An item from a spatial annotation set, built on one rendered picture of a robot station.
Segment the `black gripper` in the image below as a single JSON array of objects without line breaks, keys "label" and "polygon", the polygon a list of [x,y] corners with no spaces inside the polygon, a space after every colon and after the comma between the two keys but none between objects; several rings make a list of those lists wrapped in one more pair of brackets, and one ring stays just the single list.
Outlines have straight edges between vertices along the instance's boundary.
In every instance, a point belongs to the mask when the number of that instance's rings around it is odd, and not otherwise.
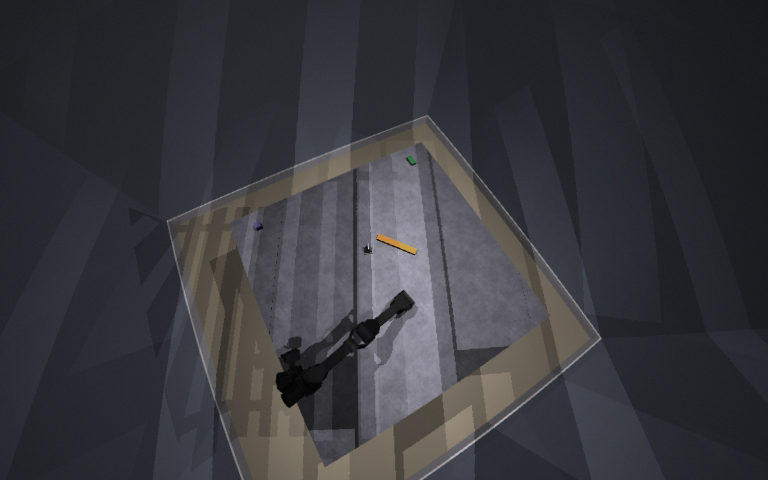
[{"label": "black gripper", "polygon": [[294,350],[289,350],[285,352],[285,354],[282,354],[281,357],[284,359],[284,363],[289,364],[289,369],[292,368],[294,370],[295,375],[293,377],[293,382],[294,384],[297,384],[295,379],[306,370],[303,370],[301,365],[295,366],[295,362],[300,360],[300,350],[297,348]]}]

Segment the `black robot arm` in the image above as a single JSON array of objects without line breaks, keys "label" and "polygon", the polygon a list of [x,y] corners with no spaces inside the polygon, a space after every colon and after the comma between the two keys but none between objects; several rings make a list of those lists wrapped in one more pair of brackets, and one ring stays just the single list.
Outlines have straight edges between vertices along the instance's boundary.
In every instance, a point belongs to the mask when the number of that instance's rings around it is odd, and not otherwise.
[{"label": "black robot arm", "polygon": [[[375,319],[367,319],[364,322],[360,322],[350,332],[349,338],[347,338],[343,345],[335,350],[327,359],[319,364],[314,365],[306,369],[300,376],[295,379],[297,384],[294,384],[293,377],[295,372],[292,368],[288,369],[289,372],[279,372],[276,375],[277,389],[282,393],[281,397],[285,405],[289,408],[298,402],[303,396],[311,396],[315,391],[321,388],[322,381],[327,377],[328,372],[337,365],[348,354],[352,354],[357,349],[365,348],[371,341],[375,339],[375,336],[379,333],[380,327],[388,321],[394,314],[400,314],[404,310],[410,310],[415,302],[411,297],[403,290],[394,297],[390,307],[379,314]],[[355,330],[356,329],[356,330]],[[357,346],[354,338],[355,333],[366,344],[359,344]],[[289,385],[292,385],[289,388]],[[289,388],[287,390],[287,388]]]}]

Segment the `orange bar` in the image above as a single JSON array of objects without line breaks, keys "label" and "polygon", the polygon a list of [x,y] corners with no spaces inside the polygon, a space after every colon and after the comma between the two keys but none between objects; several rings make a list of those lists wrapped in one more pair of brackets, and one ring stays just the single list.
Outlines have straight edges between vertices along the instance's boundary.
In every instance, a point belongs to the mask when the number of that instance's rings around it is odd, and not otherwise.
[{"label": "orange bar", "polygon": [[396,240],[394,240],[394,239],[391,239],[391,238],[389,238],[389,237],[386,237],[386,236],[384,236],[384,235],[381,235],[381,234],[378,234],[377,240],[378,240],[378,241],[381,241],[381,242],[383,242],[383,243],[386,243],[386,244],[388,244],[388,245],[391,245],[391,246],[393,246],[393,247],[396,247],[396,248],[398,248],[398,249],[401,249],[401,250],[403,250],[403,251],[406,251],[406,252],[408,252],[408,253],[410,253],[410,254],[413,254],[413,255],[415,255],[415,253],[416,253],[416,251],[417,251],[417,249],[416,249],[416,248],[414,248],[414,247],[411,247],[411,246],[409,246],[409,245],[406,245],[406,244],[404,244],[404,243],[401,243],[401,242],[399,242],[399,241],[396,241]]}]

